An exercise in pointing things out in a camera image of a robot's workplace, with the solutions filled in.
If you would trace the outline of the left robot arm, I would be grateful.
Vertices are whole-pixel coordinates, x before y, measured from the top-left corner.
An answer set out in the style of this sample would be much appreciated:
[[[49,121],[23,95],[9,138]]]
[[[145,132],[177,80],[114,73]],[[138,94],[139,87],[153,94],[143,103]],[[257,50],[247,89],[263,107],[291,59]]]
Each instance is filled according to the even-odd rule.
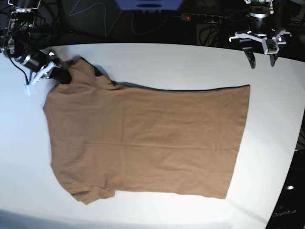
[[[286,45],[286,38],[291,33],[280,27],[280,15],[275,13],[272,0],[246,0],[248,27],[236,31],[229,37],[229,42],[238,41],[252,69],[256,67],[253,45],[260,44],[263,54],[270,57],[273,67],[279,57],[280,50]]]

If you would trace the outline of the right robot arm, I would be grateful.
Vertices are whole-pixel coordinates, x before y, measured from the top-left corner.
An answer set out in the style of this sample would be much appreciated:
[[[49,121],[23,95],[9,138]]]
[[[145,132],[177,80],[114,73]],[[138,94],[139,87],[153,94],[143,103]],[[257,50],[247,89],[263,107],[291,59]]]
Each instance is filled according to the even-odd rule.
[[[53,50],[44,53],[58,35],[56,16],[43,0],[9,0],[4,29],[0,31],[0,52],[19,70],[26,68],[24,92],[33,94],[35,84],[41,79],[54,79],[69,84],[71,75],[67,65]]]

